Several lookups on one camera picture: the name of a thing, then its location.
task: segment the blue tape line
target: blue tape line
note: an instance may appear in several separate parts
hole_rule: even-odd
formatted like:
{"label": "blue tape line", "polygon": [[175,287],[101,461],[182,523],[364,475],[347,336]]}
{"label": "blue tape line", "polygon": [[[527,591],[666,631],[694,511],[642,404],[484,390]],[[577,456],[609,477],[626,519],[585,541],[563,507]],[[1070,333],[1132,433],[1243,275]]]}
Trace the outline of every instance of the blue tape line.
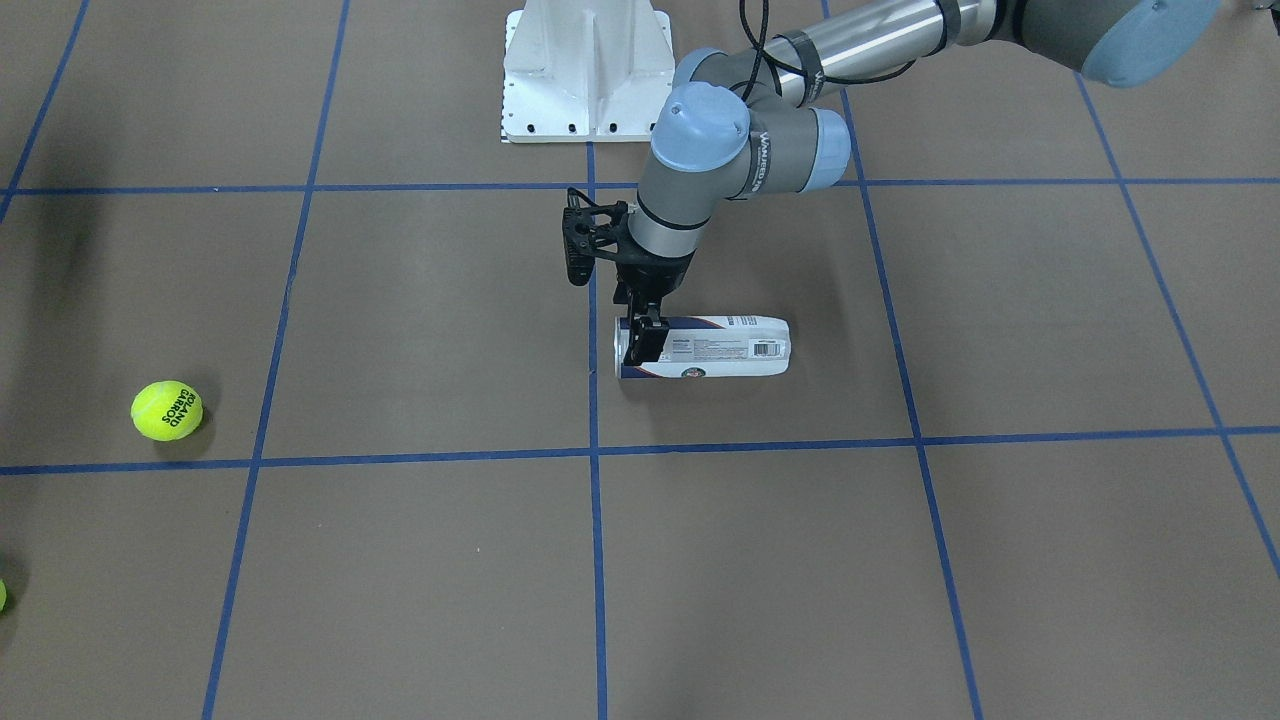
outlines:
{"label": "blue tape line", "polygon": [[[595,199],[595,143],[586,143],[586,195]],[[595,712],[598,720],[609,717],[608,634],[604,605],[604,509],[600,502],[600,382],[599,382],[599,301],[598,286],[591,274],[586,283],[586,364],[588,364],[588,434],[591,464],[591,566],[595,583]]]}
{"label": "blue tape line", "polygon": [[101,473],[159,473],[166,470],[243,470],[248,460],[182,460],[173,462],[86,462],[83,465],[10,465],[0,468],[0,477],[78,475]]}
{"label": "blue tape line", "polygon": [[236,192],[305,192],[305,184],[207,184],[170,187],[47,187],[19,188],[14,195],[212,195]]}
{"label": "blue tape line", "polygon": [[[1229,436],[1280,436],[1280,425],[1244,425],[1224,428]],[[1096,430],[1078,433],[1011,433],[989,436],[924,436],[920,445],[925,447],[970,446],[970,445],[1032,445],[1062,442],[1107,442],[1124,439],[1162,439],[1217,437],[1217,428],[1161,428],[1149,430]],[[264,457],[260,468],[323,468],[347,465],[394,465],[429,462],[483,462],[503,460],[545,460],[553,457],[602,457],[631,455],[678,455],[678,454],[717,454],[717,452],[788,452],[822,450],[874,450],[882,447],[914,447],[915,438],[863,438],[863,439],[819,439],[819,441],[780,441],[780,442],[722,442],[689,445],[620,445],[561,448],[527,450],[475,450],[442,452],[401,452],[388,455],[326,455]],[[95,462],[81,465],[10,465],[0,466],[0,477],[17,475],[73,475],[95,473],[148,473],[163,470],[243,470],[253,464],[250,459],[239,460],[196,460],[178,462]]]}
{"label": "blue tape line", "polygon": [[58,60],[58,69],[54,70],[54,79],[49,83],[49,91],[45,92],[45,100],[40,104],[40,110],[36,113],[36,120],[31,124],[31,132],[27,133],[27,143],[22,146],[22,155],[18,156],[18,165],[13,169],[13,177],[9,178],[9,192],[5,193],[4,200],[0,200],[0,223],[3,223],[5,215],[9,214],[9,204],[13,201],[14,191],[18,188],[18,183],[22,182],[22,173],[27,169],[27,163],[31,160],[31,151],[36,147],[36,137],[40,136],[40,128],[45,124],[45,115],[49,114],[49,106],[52,105],[54,95],[58,94],[58,85],[63,82],[63,73],[67,72],[67,63],[72,59],[72,50],[76,49],[76,40],[79,37],[79,31],[84,24],[84,14],[87,12],[88,0],[81,0],[79,10],[76,13],[76,22],[72,23],[72,33],[67,37],[67,46],[63,47],[63,56]]}
{"label": "blue tape line", "polygon": [[942,527],[942,514],[938,510],[937,495],[933,491],[933,471],[929,469],[929,457],[925,450],[924,437],[920,432],[920,416],[916,411],[915,393],[911,389],[911,377],[906,366],[906,354],[902,350],[902,334],[897,324],[897,313],[893,309],[893,293],[890,288],[888,272],[884,265],[884,254],[879,242],[879,228],[876,224],[876,210],[872,208],[870,186],[867,182],[867,173],[863,165],[861,147],[858,142],[858,127],[854,122],[852,106],[849,102],[849,92],[841,90],[841,102],[844,104],[845,119],[849,122],[849,135],[852,138],[854,168],[858,172],[858,191],[863,200],[863,211],[867,214],[867,231],[870,237],[872,252],[876,256],[876,274],[881,283],[881,296],[884,301],[884,315],[888,320],[890,336],[893,341],[893,356],[897,361],[897,374],[902,384],[902,398],[906,402],[906,415],[911,424],[911,441],[915,446],[916,462],[920,468],[920,480],[924,484],[924,496],[929,506],[929,521],[933,525],[933,541],[938,551],[938,562],[942,568],[942,582],[947,591],[947,605],[951,609],[951,624],[956,634],[956,647],[960,652],[960,664],[964,670],[965,687],[969,692],[969,706],[974,720],[983,720],[982,696],[978,692],[978,678],[973,667],[973,656],[969,652],[969,633],[965,630],[964,614],[960,610],[960,593],[956,589],[955,574],[951,569],[951,552],[947,550],[946,532]]}
{"label": "blue tape line", "polygon": [[255,492],[257,492],[257,465],[251,465],[248,480],[244,483],[244,498],[241,501],[239,521],[236,525],[232,562],[227,570],[227,589],[223,593],[223,611],[218,619],[218,635],[214,638],[214,660],[209,666],[209,683],[205,685],[201,720],[212,720],[214,717],[214,703],[218,700],[218,683],[223,675],[223,657],[227,655],[227,635],[232,626],[232,610],[236,607],[236,588],[239,585],[239,569],[241,561],[244,559],[244,539],[248,537],[248,518],[253,507]]}
{"label": "blue tape line", "polygon": [[1245,425],[1226,428],[1229,436],[1274,436],[1280,434],[1280,425]]}
{"label": "blue tape line", "polygon": [[[1280,178],[1125,178],[1126,184],[1235,186],[1280,184]],[[419,183],[326,183],[311,186],[315,192],[434,192],[472,190],[563,190],[572,182],[419,182]],[[635,182],[596,182],[596,190],[635,190]],[[842,179],[835,187],[1006,187],[1006,186],[1106,186],[1114,178],[886,178]],[[65,195],[207,195],[236,192],[306,192],[306,184],[204,184],[204,186],[125,186],[125,187],[19,187],[0,190],[13,196]]]}
{"label": "blue tape line", "polygon": [[[850,184],[856,186],[859,183],[852,182]],[[886,178],[868,179],[863,184],[868,187],[1005,187],[1116,184],[1116,181],[1112,178]]]}
{"label": "blue tape line", "polygon": [[1271,530],[1267,529],[1266,519],[1262,516],[1262,511],[1258,509],[1257,500],[1253,496],[1253,488],[1249,487],[1249,479],[1245,477],[1244,468],[1240,466],[1240,461],[1235,455],[1235,447],[1231,445],[1230,433],[1222,423],[1222,415],[1219,413],[1217,402],[1213,401],[1213,393],[1210,391],[1208,380],[1206,379],[1204,372],[1196,356],[1196,350],[1192,347],[1190,336],[1187,333],[1187,327],[1183,324],[1181,315],[1178,313],[1178,305],[1174,302],[1172,292],[1170,292],[1169,284],[1165,282],[1165,273],[1160,269],[1160,261],[1156,259],[1156,251],[1151,245],[1151,238],[1147,236],[1142,215],[1138,213],[1138,206],[1134,204],[1133,195],[1129,192],[1129,184],[1125,181],[1124,173],[1120,172],[1120,164],[1116,161],[1115,152],[1111,149],[1111,141],[1107,138],[1106,128],[1102,127],[1102,118],[1098,115],[1098,109],[1094,106],[1093,99],[1089,96],[1089,88],[1085,87],[1084,78],[1080,77],[1079,73],[1075,73],[1075,85],[1079,87],[1080,97],[1084,99],[1084,105],[1088,108],[1089,117],[1093,119],[1093,127],[1097,129],[1098,138],[1102,141],[1102,150],[1107,155],[1107,163],[1111,164],[1111,172],[1115,173],[1116,181],[1120,184],[1120,192],[1124,195],[1124,202],[1129,209],[1129,217],[1133,220],[1134,229],[1138,231],[1138,240],[1142,242],[1142,249],[1147,254],[1147,263],[1151,265],[1151,272],[1156,277],[1156,284],[1160,287],[1160,295],[1165,299],[1165,306],[1169,309],[1169,316],[1172,319],[1174,328],[1178,331],[1178,338],[1181,341],[1183,350],[1187,352],[1187,360],[1190,363],[1192,370],[1196,374],[1196,382],[1199,384],[1201,395],[1204,396],[1204,405],[1208,407],[1210,416],[1213,418],[1213,427],[1221,438],[1222,450],[1226,452],[1226,457],[1231,464],[1231,471],[1235,473],[1235,482],[1240,486],[1240,493],[1244,496],[1245,505],[1249,507],[1249,514],[1253,515],[1253,524],[1257,527],[1258,534],[1262,538],[1262,544],[1267,551],[1267,556],[1271,559],[1271,568],[1275,570],[1276,577],[1280,578],[1280,552],[1276,551]]}
{"label": "blue tape line", "polygon": [[563,182],[411,182],[411,183],[326,183],[314,186],[316,192],[429,192],[451,190],[561,190]]}
{"label": "blue tape line", "polygon": [[1160,439],[1187,437],[1217,437],[1216,428],[1166,428],[1153,430],[1096,430],[1079,433],[1012,433],[993,436],[924,437],[920,442],[929,447],[957,445],[1023,445],[1037,442],[1097,442],[1116,439]]}
{"label": "blue tape line", "polygon": [[428,462],[483,462],[500,460],[545,460],[549,457],[586,457],[586,447],[535,450],[475,450],[461,452],[397,452],[390,455],[333,455],[323,457],[265,457],[262,468],[332,468],[347,465],[406,465]]}
{"label": "blue tape line", "polygon": [[244,556],[244,542],[248,537],[248,524],[253,510],[253,496],[257,492],[259,469],[262,464],[262,448],[266,445],[266,428],[271,416],[271,401],[275,396],[275,382],[280,370],[280,356],[284,351],[284,334],[289,324],[289,299],[293,293],[293,282],[298,274],[298,259],[302,255],[302,242],[307,232],[307,220],[311,214],[311,199],[316,173],[320,169],[320,152],[324,149],[324,133],[329,122],[329,105],[333,102],[333,88],[338,79],[338,65],[342,60],[342,44],[347,33],[347,17],[351,12],[351,0],[343,0],[342,13],[338,17],[338,33],[333,44],[333,56],[329,60],[329,77],[325,82],[324,100],[320,104],[320,120],[316,124],[315,143],[311,150],[311,168],[307,172],[307,191],[302,196],[302,211],[298,215],[298,229],[293,237],[293,252],[289,258],[289,273],[284,282],[284,297],[280,301],[280,318],[275,329],[275,343],[271,348],[271,365],[266,375],[266,388],[262,391],[262,409],[259,414],[257,434],[253,439],[253,457],[248,470],[248,479],[244,483],[244,500],[241,505],[239,524],[236,529],[236,547],[232,551],[230,569],[227,574],[227,593],[223,597],[223,614],[218,624],[218,637],[214,642],[214,657],[209,669],[209,684],[205,688],[205,705],[201,712],[202,720],[212,720],[214,706],[218,700],[218,683],[221,678],[223,659],[227,655],[227,635],[230,632],[232,611],[236,607],[236,588],[239,584],[241,561]]}
{"label": "blue tape line", "polygon": [[1277,178],[1124,178],[1125,184],[1280,184]]}

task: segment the black tape band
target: black tape band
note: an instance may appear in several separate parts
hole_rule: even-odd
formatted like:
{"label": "black tape band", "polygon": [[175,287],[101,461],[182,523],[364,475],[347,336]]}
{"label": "black tape band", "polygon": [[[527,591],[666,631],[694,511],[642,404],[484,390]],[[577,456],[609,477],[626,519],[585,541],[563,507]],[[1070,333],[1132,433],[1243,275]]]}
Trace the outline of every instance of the black tape band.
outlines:
{"label": "black tape band", "polygon": [[800,58],[800,69],[804,70],[804,102],[813,102],[822,95],[822,86],[827,85],[827,72],[822,69],[822,55],[813,40],[803,31],[785,32],[780,35],[782,40],[791,44],[796,56]]}
{"label": "black tape band", "polygon": [[696,225],[681,225],[681,224],[677,224],[677,223],[669,223],[667,220],[663,220],[658,215],[654,215],[653,210],[650,210],[649,208],[645,206],[644,200],[639,195],[636,196],[636,204],[640,205],[640,209],[644,210],[644,214],[650,220],[658,223],[659,225],[662,225],[662,227],[664,227],[667,229],[673,229],[673,231],[695,231],[695,229],[705,225],[708,222],[710,222],[710,218],[707,218],[705,220],[698,223]]}
{"label": "black tape band", "polygon": [[765,181],[769,179],[769,167],[772,165],[769,154],[771,142],[769,128],[753,114],[751,138],[748,143],[748,147],[751,149],[751,167],[748,168],[746,182],[742,183],[742,188],[737,191],[737,195],[730,197],[730,200],[749,200],[755,197],[760,192],[760,188],[764,187]]}
{"label": "black tape band", "polygon": [[938,46],[933,49],[929,55],[936,55],[941,53],[947,45],[951,45],[960,37],[960,0],[933,0],[938,5],[938,10],[942,10],[942,37],[938,40]]}

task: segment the black bracket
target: black bracket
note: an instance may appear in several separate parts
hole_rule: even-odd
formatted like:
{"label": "black bracket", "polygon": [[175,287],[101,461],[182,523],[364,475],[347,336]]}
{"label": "black bracket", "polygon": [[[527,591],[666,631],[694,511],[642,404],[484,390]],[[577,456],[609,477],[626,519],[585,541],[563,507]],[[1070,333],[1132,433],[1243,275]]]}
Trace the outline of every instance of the black bracket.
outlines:
{"label": "black bracket", "polygon": [[617,265],[613,301],[627,306],[630,341],[623,364],[653,363],[662,355],[671,327],[662,316],[662,299],[684,279],[689,258],[659,258],[645,251],[627,228],[630,206],[618,201],[598,205],[577,188],[568,188],[562,229],[568,282],[591,281],[595,260]]}

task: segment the white pedestal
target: white pedestal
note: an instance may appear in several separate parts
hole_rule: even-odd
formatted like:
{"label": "white pedestal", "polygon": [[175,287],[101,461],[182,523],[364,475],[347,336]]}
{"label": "white pedestal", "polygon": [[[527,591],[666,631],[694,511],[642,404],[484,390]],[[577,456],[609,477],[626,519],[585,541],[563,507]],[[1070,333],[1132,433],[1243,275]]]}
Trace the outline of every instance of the white pedestal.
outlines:
{"label": "white pedestal", "polygon": [[529,0],[507,17],[502,140],[648,141],[675,69],[649,0]]}

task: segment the blue joint cap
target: blue joint cap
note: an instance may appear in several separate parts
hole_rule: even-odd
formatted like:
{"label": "blue joint cap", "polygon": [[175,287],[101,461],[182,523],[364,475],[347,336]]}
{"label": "blue joint cap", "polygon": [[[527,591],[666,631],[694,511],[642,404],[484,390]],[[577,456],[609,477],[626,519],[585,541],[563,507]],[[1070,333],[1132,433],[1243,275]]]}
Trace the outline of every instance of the blue joint cap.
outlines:
{"label": "blue joint cap", "polygon": [[1080,74],[1134,87],[1169,69],[1213,22],[1217,3],[1144,0],[1125,13],[1084,59]]}
{"label": "blue joint cap", "polygon": [[673,170],[705,173],[728,164],[751,135],[751,111],[731,90],[686,82],[671,91],[649,147]]}
{"label": "blue joint cap", "polygon": [[676,77],[672,78],[671,86],[678,87],[694,79],[694,73],[698,72],[699,65],[701,65],[703,61],[707,60],[707,58],[710,58],[712,55],[723,55],[723,54],[724,53],[722,50],[717,50],[714,47],[699,47],[698,50],[694,50],[689,55],[685,55],[685,59],[681,60],[678,65],[676,65]]}
{"label": "blue joint cap", "polygon": [[818,150],[813,158],[813,172],[800,192],[831,187],[845,177],[854,142],[849,137],[845,118],[831,110],[810,108],[818,115]]}

